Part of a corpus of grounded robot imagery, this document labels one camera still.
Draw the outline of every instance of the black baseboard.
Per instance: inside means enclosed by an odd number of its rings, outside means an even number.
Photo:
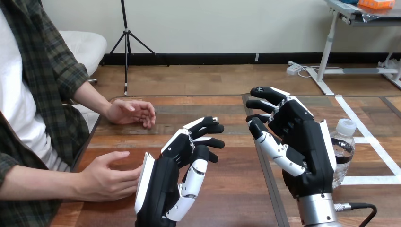
[[[331,53],[328,63],[374,63],[383,62],[388,53]],[[258,61],[255,53],[135,53],[129,65],[236,65],[236,64],[298,64],[320,63],[323,53],[260,53]],[[401,53],[393,54],[399,59]],[[105,65],[124,65],[124,53],[105,54]]]

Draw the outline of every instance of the forearm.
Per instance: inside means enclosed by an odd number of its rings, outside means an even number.
[[[14,166],[0,187],[0,200],[74,199],[77,173]]]
[[[74,94],[74,99],[102,116],[106,116],[107,110],[111,106],[111,103],[88,82],[78,88]]]

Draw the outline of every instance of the robotic hand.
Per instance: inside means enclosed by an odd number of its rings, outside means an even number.
[[[208,161],[218,162],[210,147],[223,148],[224,142],[207,133],[222,133],[218,118],[203,117],[193,121],[161,149],[158,159],[145,154],[135,201],[136,227],[175,227],[198,197]],[[177,185],[179,169],[190,164],[183,183]]]
[[[331,197],[336,160],[326,121],[315,122],[295,96],[276,88],[256,87],[251,95],[269,102],[248,100],[246,106],[269,114],[248,116],[249,130],[261,150],[283,169],[302,224],[340,227]],[[279,138],[263,123],[268,123]]]

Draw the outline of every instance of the plaid shirt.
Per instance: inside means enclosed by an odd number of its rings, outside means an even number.
[[[52,145],[62,160],[72,165],[89,133],[79,111],[62,103],[72,98],[86,81],[86,68],[77,63],[40,0],[0,0],[0,9],[17,41],[23,79],[32,92],[37,112],[43,117]],[[0,187],[15,165],[47,169],[0,112]],[[0,201],[0,226],[47,226],[60,203],[61,200]]]

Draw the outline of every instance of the bottle cap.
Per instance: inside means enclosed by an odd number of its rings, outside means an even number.
[[[336,131],[344,136],[352,136],[357,129],[357,125],[350,119],[340,119]]]

